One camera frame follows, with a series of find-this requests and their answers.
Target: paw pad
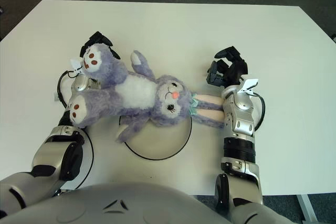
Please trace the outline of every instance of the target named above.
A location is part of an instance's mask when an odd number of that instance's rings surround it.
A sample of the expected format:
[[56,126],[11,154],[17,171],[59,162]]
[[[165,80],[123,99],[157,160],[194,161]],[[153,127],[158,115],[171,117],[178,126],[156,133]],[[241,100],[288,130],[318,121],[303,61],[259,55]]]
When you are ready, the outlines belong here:
[[83,65],[87,72],[96,72],[101,65],[101,51],[96,45],[89,47],[83,56]]
[[75,97],[69,105],[70,119],[74,124],[81,123],[87,116],[85,99],[79,95]]

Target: plush bunny eye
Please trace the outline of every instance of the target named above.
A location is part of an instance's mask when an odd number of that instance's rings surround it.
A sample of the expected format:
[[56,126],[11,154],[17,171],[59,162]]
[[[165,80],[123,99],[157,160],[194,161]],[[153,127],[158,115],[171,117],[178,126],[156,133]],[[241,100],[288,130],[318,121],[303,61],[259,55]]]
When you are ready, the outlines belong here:
[[170,110],[172,113],[175,111],[174,110],[174,105],[172,105],[172,104],[169,104],[167,109]]

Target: white plush belly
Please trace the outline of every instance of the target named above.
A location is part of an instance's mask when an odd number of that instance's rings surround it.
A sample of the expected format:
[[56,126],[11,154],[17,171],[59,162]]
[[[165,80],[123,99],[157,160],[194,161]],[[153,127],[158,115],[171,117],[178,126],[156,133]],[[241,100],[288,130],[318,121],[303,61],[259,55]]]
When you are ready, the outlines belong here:
[[124,83],[115,86],[126,109],[154,107],[156,83],[139,76],[128,75]]

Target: stuffed animal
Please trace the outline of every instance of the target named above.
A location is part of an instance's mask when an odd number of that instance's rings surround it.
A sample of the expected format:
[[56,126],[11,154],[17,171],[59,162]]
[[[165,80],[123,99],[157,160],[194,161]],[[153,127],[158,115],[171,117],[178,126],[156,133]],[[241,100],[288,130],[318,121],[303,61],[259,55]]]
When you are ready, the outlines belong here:
[[146,58],[131,55],[134,72],[115,58],[105,44],[94,44],[83,56],[83,72],[99,80],[101,89],[81,91],[69,103],[74,126],[85,127],[108,115],[122,115],[117,140],[125,142],[150,119],[157,126],[178,124],[190,115],[198,122],[223,127],[223,101],[211,95],[191,94],[179,79],[155,78]]

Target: round mat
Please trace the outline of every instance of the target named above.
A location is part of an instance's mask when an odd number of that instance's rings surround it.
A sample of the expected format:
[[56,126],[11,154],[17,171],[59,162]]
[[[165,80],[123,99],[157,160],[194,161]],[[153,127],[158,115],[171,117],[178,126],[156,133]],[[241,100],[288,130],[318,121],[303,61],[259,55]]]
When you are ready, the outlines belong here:
[[149,160],[164,160],[179,153],[189,140],[192,119],[187,118],[174,126],[146,126],[126,146],[137,156]]

